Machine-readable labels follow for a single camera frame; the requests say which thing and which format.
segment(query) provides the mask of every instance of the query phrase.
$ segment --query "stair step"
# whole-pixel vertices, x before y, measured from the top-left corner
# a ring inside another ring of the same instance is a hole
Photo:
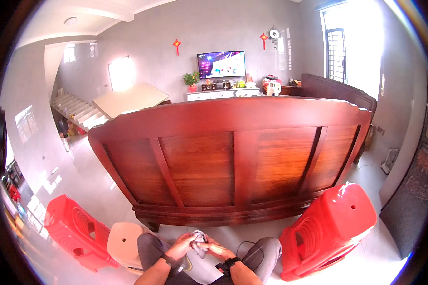
[[[84,111],[84,110],[88,109],[89,107],[90,107],[90,105],[89,105],[89,104],[87,104],[87,103],[85,103],[84,105],[80,106],[78,109],[74,110],[74,111],[72,112],[72,114],[74,114],[74,116],[76,116],[77,114],[79,114],[80,112],[82,112],[82,111]]]
[[[94,122],[95,120],[97,120],[99,117],[103,116],[103,113],[97,110],[97,113],[95,113],[94,115],[92,115],[91,117],[89,117],[88,119],[86,119],[84,122],[82,122],[82,124],[84,126],[91,124],[92,122]]]
[[[65,98],[65,99],[63,99],[62,101],[59,101],[59,102],[54,101],[54,102],[52,102],[52,105],[55,106],[56,108],[59,108],[59,105],[62,106],[66,102],[71,101],[73,99],[76,99],[76,98],[74,96],[70,96],[69,98]]]
[[[108,121],[108,118],[103,115],[95,120],[93,120],[91,123],[88,123],[87,125],[84,125],[87,129],[91,129],[95,126],[98,126],[99,124],[104,124],[106,123],[106,121]]]
[[[89,119],[90,117],[92,117],[93,115],[98,113],[98,109],[93,109],[92,111],[90,111],[89,113],[85,114],[84,116],[80,117],[78,119],[78,122],[80,124],[82,124],[83,122],[85,122],[85,120]]]
[[[67,111],[68,111],[70,108],[72,108],[72,107],[74,107],[74,106],[76,106],[82,102],[83,102],[83,100],[76,98],[76,100],[73,100],[72,102],[67,103],[66,105],[62,106],[62,110],[65,111],[65,109],[67,109]]]
[[[68,96],[66,96],[66,97],[64,97],[64,98],[62,98],[62,99],[60,99],[60,100],[55,100],[55,104],[57,104],[57,105],[62,105],[62,104],[65,104],[66,102],[68,102],[68,101],[70,101],[70,100],[73,100],[73,99],[75,99],[76,97],[74,97],[72,94],[69,94]]]
[[[59,105],[57,105],[57,107],[58,107],[60,110],[63,110],[67,105],[72,104],[72,103],[76,102],[77,100],[79,100],[79,99],[73,96],[73,97],[72,97],[72,98],[70,98],[69,100],[67,100],[67,101],[65,101],[65,102],[63,102],[63,103],[61,103],[61,104],[59,104],[59,105],[60,105],[60,107],[59,107]]]
[[[86,102],[82,101],[82,102],[80,102],[80,103],[78,103],[78,104],[76,104],[76,105],[74,105],[74,106],[70,107],[70,108],[66,111],[67,115],[71,115],[71,114],[73,114],[75,110],[78,110],[80,107],[85,106],[86,104],[87,104]]]
[[[76,114],[74,116],[74,120],[78,121],[80,118],[82,118],[84,115],[86,115],[87,113],[89,113],[90,111],[92,111],[93,109],[95,109],[94,106],[89,106],[87,109],[83,110],[82,112],[80,112],[79,114]]]
[[[69,94],[69,93],[63,94],[62,96],[56,97],[54,99],[54,102],[60,102],[60,101],[66,99],[66,98],[68,98],[70,96],[71,96],[71,94]]]

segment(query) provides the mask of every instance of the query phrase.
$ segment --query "person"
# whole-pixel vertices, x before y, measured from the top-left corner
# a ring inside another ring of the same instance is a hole
[[[190,242],[196,236],[185,233],[179,236],[173,246],[150,233],[138,237],[138,252],[144,273],[134,285],[199,285],[184,271],[177,273],[177,268],[171,266],[161,256],[166,254],[175,260],[181,260],[192,249]],[[208,243],[197,243],[199,247],[206,248],[222,263],[227,259],[234,259],[236,255],[221,246],[214,239],[206,235]],[[282,254],[282,246],[275,237],[260,239],[242,261],[237,261],[230,267],[230,274],[220,277],[211,284],[216,285],[262,285],[266,284]]]

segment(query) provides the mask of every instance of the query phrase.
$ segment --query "white cabinet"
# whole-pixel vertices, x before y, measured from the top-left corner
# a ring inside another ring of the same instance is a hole
[[[197,100],[206,100],[211,99],[209,96],[209,92],[203,92],[203,93],[187,93],[187,101],[197,101]]]
[[[235,91],[235,97],[258,96],[260,89],[240,89]]]
[[[187,93],[187,101],[233,98],[233,97],[251,97],[260,96],[259,88],[234,88],[228,90],[215,90],[211,92],[193,92]]]
[[[232,98],[232,97],[234,97],[234,91],[211,92],[211,99]]]

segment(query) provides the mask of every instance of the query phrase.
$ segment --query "ceiling light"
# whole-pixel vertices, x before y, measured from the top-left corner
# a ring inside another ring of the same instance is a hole
[[[73,25],[74,23],[76,23],[76,17],[70,17],[67,20],[65,20],[65,22],[63,22],[65,25]]]

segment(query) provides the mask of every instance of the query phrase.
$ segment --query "knee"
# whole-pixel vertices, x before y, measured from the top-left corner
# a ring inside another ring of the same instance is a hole
[[[264,237],[259,239],[257,245],[261,245],[267,248],[281,248],[281,242],[276,237]]]
[[[156,236],[154,236],[153,234],[150,234],[150,233],[140,234],[138,239],[137,239],[138,247],[140,245],[144,245],[144,244],[152,244],[154,241],[154,238],[156,238]]]

